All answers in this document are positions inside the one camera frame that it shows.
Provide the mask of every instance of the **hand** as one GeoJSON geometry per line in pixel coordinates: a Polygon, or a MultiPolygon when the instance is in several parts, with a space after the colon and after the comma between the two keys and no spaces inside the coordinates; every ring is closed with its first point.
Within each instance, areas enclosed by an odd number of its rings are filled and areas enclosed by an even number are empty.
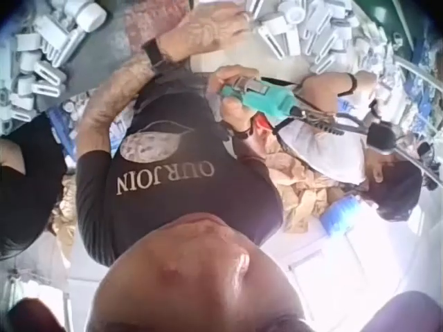
{"type": "MultiPolygon", "coordinates": [[[[240,77],[258,77],[257,69],[243,66],[224,66],[209,77],[208,92],[218,93],[225,84],[233,84],[240,77]]],[[[242,105],[234,97],[227,97],[221,101],[221,117],[238,132],[246,131],[251,127],[251,118],[257,113],[242,105]]]]}
{"type": "Polygon", "coordinates": [[[173,60],[213,52],[242,40],[250,31],[248,13],[232,2],[198,5],[181,23],[159,38],[173,60]]]}

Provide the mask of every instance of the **tattoo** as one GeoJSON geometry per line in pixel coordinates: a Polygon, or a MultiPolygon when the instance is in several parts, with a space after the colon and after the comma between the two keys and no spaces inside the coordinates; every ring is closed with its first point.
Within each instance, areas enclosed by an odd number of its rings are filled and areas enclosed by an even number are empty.
{"type": "Polygon", "coordinates": [[[200,6],[194,15],[199,19],[185,24],[187,42],[190,50],[205,50],[221,48],[223,42],[233,35],[231,22],[224,17],[224,10],[214,11],[212,6],[200,6]]]}
{"type": "Polygon", "coordinates": [[[94,92],[83,118],[91,124],[109,128],[114,118],[153,77],[147,55],[136,54],[94,92]]]}
{"type": "Polygon", "coordinates": [[[112,121],[153,77],[149,58],[145,53],[139,53],[94,91],[78,126],[78,158],[89,151],[110,152],[109,127],[112,121]]]}

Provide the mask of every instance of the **red object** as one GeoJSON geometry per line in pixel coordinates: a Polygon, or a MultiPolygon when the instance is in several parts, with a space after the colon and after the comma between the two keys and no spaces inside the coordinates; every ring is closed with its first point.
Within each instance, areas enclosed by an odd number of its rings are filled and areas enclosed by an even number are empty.
{"type": "Polygon", "coordinates": [[[271,124],[269,123],[268,119],[266,119],[266,116],[264,116],[262,113],[258,113],[255,116],[254,121],[258,127],[272,131],[271,124]]]}

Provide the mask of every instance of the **black hair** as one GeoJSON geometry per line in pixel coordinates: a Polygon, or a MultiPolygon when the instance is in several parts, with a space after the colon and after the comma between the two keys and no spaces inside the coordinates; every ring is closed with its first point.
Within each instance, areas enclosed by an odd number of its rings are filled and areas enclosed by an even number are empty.
{"type": "Polygon", "coordinates": [[[366,198],[379,207],[377,213],[387,221],[407,221],[422,190],[422,171],[410,161],[383,166],[383,182],[371,180],[366,198]]]}

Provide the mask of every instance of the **tattooed arm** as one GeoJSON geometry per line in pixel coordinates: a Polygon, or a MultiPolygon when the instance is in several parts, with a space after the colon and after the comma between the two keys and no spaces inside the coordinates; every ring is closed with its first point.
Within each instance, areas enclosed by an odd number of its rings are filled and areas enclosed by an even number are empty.
{"type": "MultiPolygon", "coordinates": [[[[171,31],[157,38],[160,51],[171,62],[218,50],[248,31],[244,11],[234,3],[200,5],[171,31]]],[[[110,152],[109,127],[114,118],[154,77],[144,52],[133,56],[93,94],[78,127],[78,158],[89,151],[110,152]]]]}

